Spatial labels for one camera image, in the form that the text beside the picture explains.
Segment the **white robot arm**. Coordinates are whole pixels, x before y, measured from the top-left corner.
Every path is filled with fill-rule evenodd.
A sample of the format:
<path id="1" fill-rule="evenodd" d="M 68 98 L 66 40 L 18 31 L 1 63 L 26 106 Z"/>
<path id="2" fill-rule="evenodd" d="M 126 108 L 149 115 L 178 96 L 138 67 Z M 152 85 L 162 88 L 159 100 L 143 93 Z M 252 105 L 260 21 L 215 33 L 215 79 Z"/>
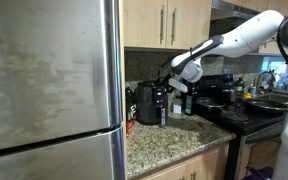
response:
<path id="1" fill-rule="evenodd" d="M 187 86 L 182 80 L 195 83 L 202 77 L 200 59 L 206 55 L 241 57 L 260 46 L 274 41 L 281 52 L 288 48 L 288 16 L 275 10 L 266 10 L 250 18 L 234 30 L 213 36 L 189 51 L 171 60 L 171 75 L 166 83 L 182 92 Z M 281 134 L 282 144 L 278 152 L 271 180 L 288 180 L 288 113 Z"/>

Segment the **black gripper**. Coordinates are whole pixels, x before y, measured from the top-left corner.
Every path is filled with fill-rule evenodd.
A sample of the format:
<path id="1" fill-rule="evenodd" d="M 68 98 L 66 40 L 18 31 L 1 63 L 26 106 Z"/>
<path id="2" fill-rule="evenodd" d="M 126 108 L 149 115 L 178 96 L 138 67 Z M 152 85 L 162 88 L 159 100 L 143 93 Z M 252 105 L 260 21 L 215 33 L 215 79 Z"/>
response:
<path id="1" fill-rule="evenodd" d="M 172 78 L 172 73 L 168 72 L 165 77 L 162 77 L 161 74 L 162 69 L 159 69 L 157 73 L 158 77 L 156 80 L 154 80 L 154 84 L 157 86 L 163 86 L 166 88 L 168 93 L 172 93 L 175 90 L 175 88 L 169 83 L 169 80 Z"/>

